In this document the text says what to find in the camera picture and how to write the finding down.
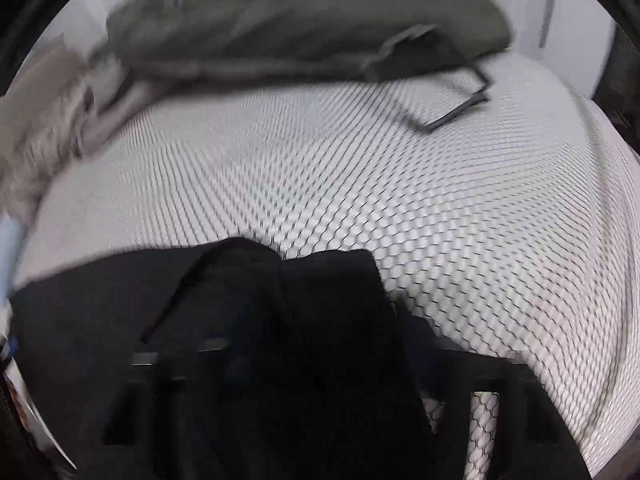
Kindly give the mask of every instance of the mattress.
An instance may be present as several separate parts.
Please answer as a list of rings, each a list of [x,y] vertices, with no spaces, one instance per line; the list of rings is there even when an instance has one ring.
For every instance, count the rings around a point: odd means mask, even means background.
[[[233,235],[285,257],[365,248],[438,333],[519,353],[595,474],[640,415],[640,164],[537,63],[481,64],[491,101],[432,134],[399,108],[434,120],[477,89],[468,71],[171,96],[55,181],[15,285]],[[473,409],[467,478],[488,466],[498,399],[478,392]]]

